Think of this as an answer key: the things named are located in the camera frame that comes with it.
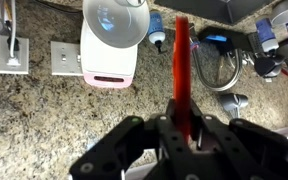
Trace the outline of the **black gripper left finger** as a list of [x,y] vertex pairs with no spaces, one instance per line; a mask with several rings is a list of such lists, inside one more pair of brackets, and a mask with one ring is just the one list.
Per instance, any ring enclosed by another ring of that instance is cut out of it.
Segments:
[[158,148],[156,123],[165,119],[165,115],[148,121],[126,117],[73,163],[69,169],[73,180],[122,180],[145,149]]

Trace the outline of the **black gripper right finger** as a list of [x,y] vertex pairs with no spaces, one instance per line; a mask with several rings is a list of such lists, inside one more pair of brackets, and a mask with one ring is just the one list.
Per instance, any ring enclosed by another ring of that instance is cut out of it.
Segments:
[[288,180],[288,139],[244,119],[228,125],[215,116],[199,117],[201,129],[218,144],[229,180]]

